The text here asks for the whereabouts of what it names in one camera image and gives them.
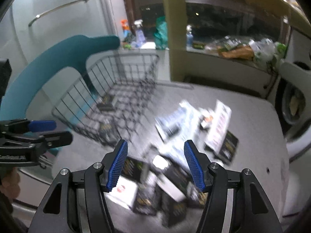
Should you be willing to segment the person's hand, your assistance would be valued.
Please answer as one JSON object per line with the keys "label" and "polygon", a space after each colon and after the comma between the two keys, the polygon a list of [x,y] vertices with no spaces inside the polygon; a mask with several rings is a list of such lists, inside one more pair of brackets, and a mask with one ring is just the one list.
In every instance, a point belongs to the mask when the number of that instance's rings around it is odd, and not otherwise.
{"label": "person's hand", "polygon": [[2,180],[1,193],[4,194],[11,203],[21,193],[19,183],[20,183],[20,176],[17,168],[13,168],[13,170],[8,175],[6,175]]}

